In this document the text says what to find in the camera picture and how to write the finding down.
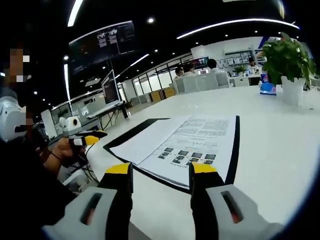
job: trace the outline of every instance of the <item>person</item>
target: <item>person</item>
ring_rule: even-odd
[[[256,65],[255,59],[253,57],[249,57],[249,64],[250,64],[249,69],[253,74],[257,74],[257,75],[261,74],[262,68]]]
[[[13,82],[16,85],[26,84],[16,82],[17,70],[23,64],[22,56],[16,57],[18,60],[13,59],[10,57],[7,79],[0,79],[0,94]],[[25,136],[17,136],[8,142],[0,138],[1,193],[4,196],[2,204],[5,206],[0,212],[5,224],[1,231],[3,239],[8,238],[8,234],[17,239],[43,239],[41,228],[61,219],[67,204],[76,198],[73,192],[57,180],[62,164],[75,156],[69,139],[62,137],[52,151],[48,152],[44,148],[37,152],[39,149],[31,132],[31,114],[27,105]]]
[[[188,76],[195,76],[196,75],[195,67],[191,63],[184,65],[183,70],[184,70],[184,74],[181,77],[188,77]]]
[[[215,73],[215,72],[219,72],[219,71],[224,72],[224,71],[217,68],[217,61],[212,58],[208,59],[208,62],[206,64],[210,68],[210,73]]]
[[[184,70],[182,69],[182,67],[179,66],[174,71],[176,75],[174,79],[180,78],[184,74]]]

